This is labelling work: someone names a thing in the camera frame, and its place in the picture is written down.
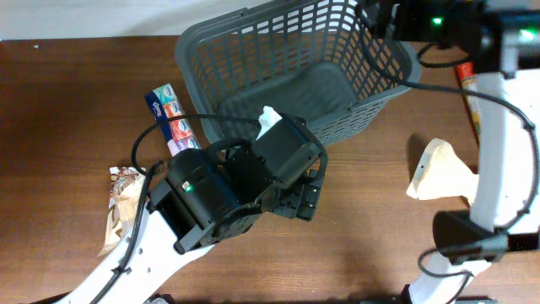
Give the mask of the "beige paper bag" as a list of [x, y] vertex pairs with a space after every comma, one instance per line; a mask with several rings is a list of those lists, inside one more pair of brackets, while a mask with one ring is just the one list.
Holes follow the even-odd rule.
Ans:
[[452, 145], [440, 138], [426, 146], [406, 194], [417, 200], [464, 197], [474, 203], [479, 175], [456, 155]]

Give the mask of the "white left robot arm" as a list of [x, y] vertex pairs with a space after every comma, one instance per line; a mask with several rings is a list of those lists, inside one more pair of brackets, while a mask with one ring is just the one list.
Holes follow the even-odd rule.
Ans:
[[163, 180], [144, 172], [133, 228], [66, 303], [143, 303], [216, 244], [264, 213], [311, 220], [328, 156], [304, 120], [261, 117], [254, 140], [225, 138], [174, 156]]

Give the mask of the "grey plastic basket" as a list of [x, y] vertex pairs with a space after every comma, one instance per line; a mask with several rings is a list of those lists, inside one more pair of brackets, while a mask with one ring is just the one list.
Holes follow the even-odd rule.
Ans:
[[208, 140], [254, 139], [265, 106], [301, 117], [324, 145], [362, 132], [421, 75], [406, 42], [377, 40], [355, 2], [271, 1], [195, 24], [175, 59]]

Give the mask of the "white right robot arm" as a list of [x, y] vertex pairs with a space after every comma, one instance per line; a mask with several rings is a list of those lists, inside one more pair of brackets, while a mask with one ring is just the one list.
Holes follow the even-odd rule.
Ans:
[[434, 217], [435, 247], [404, 303], [453, 303], [508, 252], [539, 248], [539, 12], [525, 1], [377, 1], [357, 19], [376, 38], [456, 46], [482, 102], [479, 183], [472, 207]]

